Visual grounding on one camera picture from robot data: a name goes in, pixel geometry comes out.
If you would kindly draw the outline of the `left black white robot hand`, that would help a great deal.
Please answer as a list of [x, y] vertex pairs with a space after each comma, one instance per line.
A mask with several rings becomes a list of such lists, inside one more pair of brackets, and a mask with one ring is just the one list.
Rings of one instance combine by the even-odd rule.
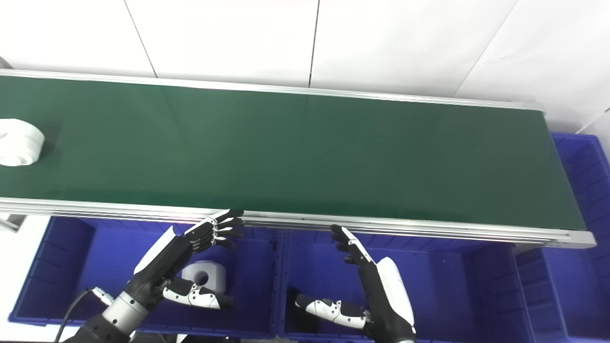
[[165, 245], [146, 265], [140, 265], [139, 271], [122, 291], [128, 296], [128, 303], [137, 303], [152, 311], [165, 298], [200, 308], [232, 309], [233, 298], [208, 287], [197, 286], [195, 282], [180, 278], [179, 274], [196, 253], [215, 246], [234, 248], [230, 237], [242, 237], [238, 228], [244, 226], [243, 214], [242, 209], [214, 213], [194, 224], [181, 236], [174, 234], [170, 228]]

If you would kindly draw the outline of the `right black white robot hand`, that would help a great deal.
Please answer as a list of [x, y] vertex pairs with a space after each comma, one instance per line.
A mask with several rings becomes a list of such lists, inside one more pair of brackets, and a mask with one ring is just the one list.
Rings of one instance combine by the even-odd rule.
[[385, 257], [375, 262], [361, 241], [347, 228], [331, 225], [337, 249], [346, 252], [344, 262], [357, 266], [368, 309], [345, 301], [296, 296], [301, 311], [337, 325], [359, 329], [375, 343], [415, 343], [414, 312], [396, 263]]

